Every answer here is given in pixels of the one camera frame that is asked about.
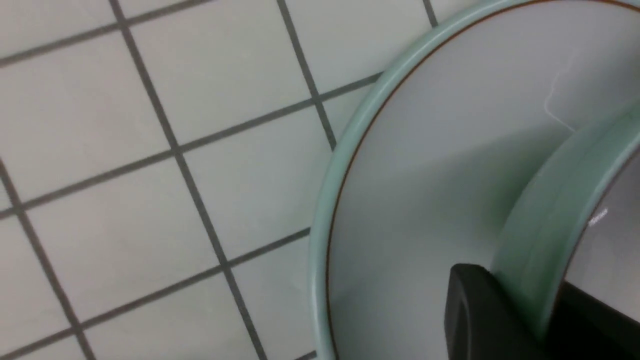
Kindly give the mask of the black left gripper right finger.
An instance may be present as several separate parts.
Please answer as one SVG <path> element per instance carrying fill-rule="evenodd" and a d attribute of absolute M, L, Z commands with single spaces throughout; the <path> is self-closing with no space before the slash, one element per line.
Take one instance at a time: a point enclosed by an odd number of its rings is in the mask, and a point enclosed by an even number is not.
<path fill-rule="evenodd" d="M 545 348 L 551 360 L 638 360 L 639 322 L 565 281 Z"/>

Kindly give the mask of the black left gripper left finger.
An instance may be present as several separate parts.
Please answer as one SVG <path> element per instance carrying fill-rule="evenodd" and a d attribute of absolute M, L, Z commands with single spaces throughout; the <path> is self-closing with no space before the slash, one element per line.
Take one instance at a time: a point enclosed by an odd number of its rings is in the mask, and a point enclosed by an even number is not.
<path fill-rule="evenodd" d="M 444 330 L 450 360 L 548 360 L 494 276 L 477 264 L 450 269 Z"/>

